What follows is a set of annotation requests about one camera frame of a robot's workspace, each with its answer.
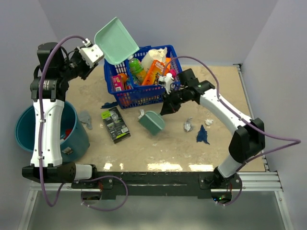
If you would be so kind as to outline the mint green hand brush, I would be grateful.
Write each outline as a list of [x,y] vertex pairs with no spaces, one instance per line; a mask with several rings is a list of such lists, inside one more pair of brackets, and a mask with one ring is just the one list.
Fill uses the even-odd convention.
[[154,111],[145,112],[139,119],[139,123],[153,136],[157,135],[165,128],[165,121],[162,116]]

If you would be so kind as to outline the mint green dustpan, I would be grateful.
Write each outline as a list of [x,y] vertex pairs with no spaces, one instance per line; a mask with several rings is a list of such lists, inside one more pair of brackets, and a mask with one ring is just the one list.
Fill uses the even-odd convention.
[[114,17],[94,36],[94,43],[111,65],[118,65],[140,50],[118,17]]

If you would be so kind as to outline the red paper scrap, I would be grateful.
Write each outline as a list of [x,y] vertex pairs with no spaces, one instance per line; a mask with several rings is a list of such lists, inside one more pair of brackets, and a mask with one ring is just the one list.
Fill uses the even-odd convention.
[[72,128],[66,129],[64,132],[63,139],[65,140],[70,135],[71,132],[72,132]]

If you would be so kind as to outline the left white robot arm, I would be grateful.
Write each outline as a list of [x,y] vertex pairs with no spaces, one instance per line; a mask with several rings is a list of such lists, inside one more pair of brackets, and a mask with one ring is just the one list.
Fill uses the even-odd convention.
[[76,164],[80,154],[89,148],[89,138],[76,114],[63,118],[68,108],[66,92],[72,79],[86,79],[104,57],[91,42],[64,51],[56,42],[38,46],[39,65],[30,85],[35,119],[33,154],[22,176],[38,183],[72,183],[82,180],[89,188],[99,184],[99,176],[92,164]]

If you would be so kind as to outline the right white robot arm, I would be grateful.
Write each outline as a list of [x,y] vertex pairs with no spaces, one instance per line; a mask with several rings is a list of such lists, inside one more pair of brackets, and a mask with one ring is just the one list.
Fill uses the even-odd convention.
[[213,84],[207,80],[200,82],[192,69],[181,72],[178,77],[179,89],[175,89],[171,73],[158,78],[158,83],[165,88],[160,114],[173,114],[182,103],[194,101],[208,109],[227,127],[232,134],[229,155],[214,169],[212,178],[208,180],[212,188],[225,188],[239,168],[264,149],[264,123],[259,118],[252,119],[237,110],[218,93]]

